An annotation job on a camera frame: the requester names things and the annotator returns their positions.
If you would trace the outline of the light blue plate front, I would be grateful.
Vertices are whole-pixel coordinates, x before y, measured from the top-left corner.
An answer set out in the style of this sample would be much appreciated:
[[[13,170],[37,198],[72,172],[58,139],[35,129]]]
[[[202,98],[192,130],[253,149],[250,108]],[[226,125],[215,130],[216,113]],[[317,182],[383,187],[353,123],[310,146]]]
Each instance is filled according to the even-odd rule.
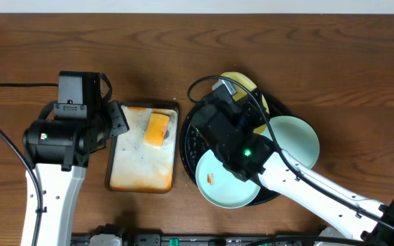
[[[261,189],[253,181],[243,182],[225,170],[211,150],[199,159],[195,176],[198,189],[205,199],[221,208],[246,206]]]

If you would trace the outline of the green and yellow sponge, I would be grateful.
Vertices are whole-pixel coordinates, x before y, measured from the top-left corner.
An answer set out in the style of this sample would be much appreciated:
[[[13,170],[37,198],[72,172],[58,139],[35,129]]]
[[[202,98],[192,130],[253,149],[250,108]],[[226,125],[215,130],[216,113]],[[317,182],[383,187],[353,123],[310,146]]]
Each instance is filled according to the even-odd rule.
[[[148,127],[144,135],[144,143],[162,147],[170,117],[160,113],[151,113]]]

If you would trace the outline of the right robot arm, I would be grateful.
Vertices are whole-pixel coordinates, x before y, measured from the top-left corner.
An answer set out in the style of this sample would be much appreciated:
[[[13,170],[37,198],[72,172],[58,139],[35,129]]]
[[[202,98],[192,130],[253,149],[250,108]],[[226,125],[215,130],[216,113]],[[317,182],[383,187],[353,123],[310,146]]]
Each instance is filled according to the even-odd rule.
[[[235,180],[251,181],[290,198],[346,239],[394,245],[394,200],[386,205],[351,192],[295,158],[273,132],[255,133],[269,121],[254,96],[236,101],[218,88],[197,103],[191,125]]]

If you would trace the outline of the yellow plate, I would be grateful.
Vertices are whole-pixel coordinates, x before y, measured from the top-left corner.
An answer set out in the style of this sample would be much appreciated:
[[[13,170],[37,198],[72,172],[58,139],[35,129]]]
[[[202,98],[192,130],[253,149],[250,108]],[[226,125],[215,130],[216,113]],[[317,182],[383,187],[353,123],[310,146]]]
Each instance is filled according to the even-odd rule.
[[[257,85],[251,79],[240,72],[224,72],[222,73],[222,76],[235,80],[246,87],[250,92],[257,88]],[[240,99],[247,96],[247,93],[243,91],[238,85],[235,85],[235,89],[237,90],[237,93],[233,96],[233,100],[239,101]],[[254,133],[262,134],[265,132],[266,128],[266,125],[263,124],[260,127],[255,128]]]

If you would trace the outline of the light green plate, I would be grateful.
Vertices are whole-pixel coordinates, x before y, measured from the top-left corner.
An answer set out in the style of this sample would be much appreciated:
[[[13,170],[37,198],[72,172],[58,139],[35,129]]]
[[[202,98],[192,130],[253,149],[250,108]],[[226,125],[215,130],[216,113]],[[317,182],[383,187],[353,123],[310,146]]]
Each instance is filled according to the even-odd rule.
[[[300,118],[286,115],[272,118],[270,126],[280,147],[312,169],[320,153],[319,138],[313,128]]]

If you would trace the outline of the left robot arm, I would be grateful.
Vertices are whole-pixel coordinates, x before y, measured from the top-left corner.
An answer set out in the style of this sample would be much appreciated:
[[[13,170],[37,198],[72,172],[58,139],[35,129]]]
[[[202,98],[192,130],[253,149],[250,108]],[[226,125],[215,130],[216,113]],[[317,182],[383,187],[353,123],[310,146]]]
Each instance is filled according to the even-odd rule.
[[[58,97],[23,135],[28,170],[22,245],[69,245],[90,155],[129,125],[105,74],[61,71]]]

